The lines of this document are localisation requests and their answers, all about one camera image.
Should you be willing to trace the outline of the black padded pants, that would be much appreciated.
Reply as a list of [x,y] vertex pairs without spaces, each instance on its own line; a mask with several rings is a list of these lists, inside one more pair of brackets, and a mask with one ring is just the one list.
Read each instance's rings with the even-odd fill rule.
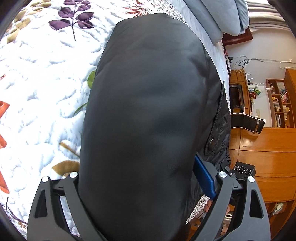
[[195,155],[229,161],[226,87],[200,39],[167,14],[119,22],[95,73],[78,191],[107,240],[185,240],[202,190]]

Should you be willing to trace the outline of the wooden desk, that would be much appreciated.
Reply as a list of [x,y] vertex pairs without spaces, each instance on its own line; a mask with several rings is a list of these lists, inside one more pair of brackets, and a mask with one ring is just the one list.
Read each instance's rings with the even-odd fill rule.
[[248,91],[246,73],[243,69],[231,70],[230,72],[230,109],[231,113],[251,115],[252,105]]

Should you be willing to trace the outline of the dark wooden headboard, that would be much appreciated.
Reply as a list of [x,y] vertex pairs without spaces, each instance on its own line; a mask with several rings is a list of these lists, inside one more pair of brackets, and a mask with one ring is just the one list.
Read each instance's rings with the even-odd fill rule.
[[251,41],[253,36],[249,28],[245,30],[245,32],[238,36],[231,36],[229,34],[224,34],[222,38],[222,43],[224,46],[239,44],[247,41]]

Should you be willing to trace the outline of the grey striped curtain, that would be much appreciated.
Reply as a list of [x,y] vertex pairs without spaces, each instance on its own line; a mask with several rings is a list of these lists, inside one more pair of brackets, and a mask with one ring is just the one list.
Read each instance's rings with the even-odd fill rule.
[[268,1],[247,1],[247,5],[251,32],[262,29],[278,29],[291,32],[284,18]]

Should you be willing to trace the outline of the floral quilted bedspread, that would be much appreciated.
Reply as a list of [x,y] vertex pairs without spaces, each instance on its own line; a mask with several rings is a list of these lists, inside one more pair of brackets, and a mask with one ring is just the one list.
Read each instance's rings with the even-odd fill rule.
[[166,13],[184,22],[202,41],[221,81],[229,83],[222,43],[213,44],[182,1],[83,1],[70,6],[74,15],[92,13],[92,28],[75,17],[60,30],[63,1],[29,1],[1,39],[1,173],[8,193],[1,205],[21,235],[26,236],[31,205],[41,178],[57,178],[53,166],[79,160],[82,123],[97,67],[115,25],[127,18]]

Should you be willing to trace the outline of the wooden wall shelf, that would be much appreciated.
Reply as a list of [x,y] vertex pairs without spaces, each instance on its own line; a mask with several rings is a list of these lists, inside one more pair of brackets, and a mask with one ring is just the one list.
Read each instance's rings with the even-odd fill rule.
[[292,103],[283,79],[267,79],[267,94],[273,128],[294,128]]

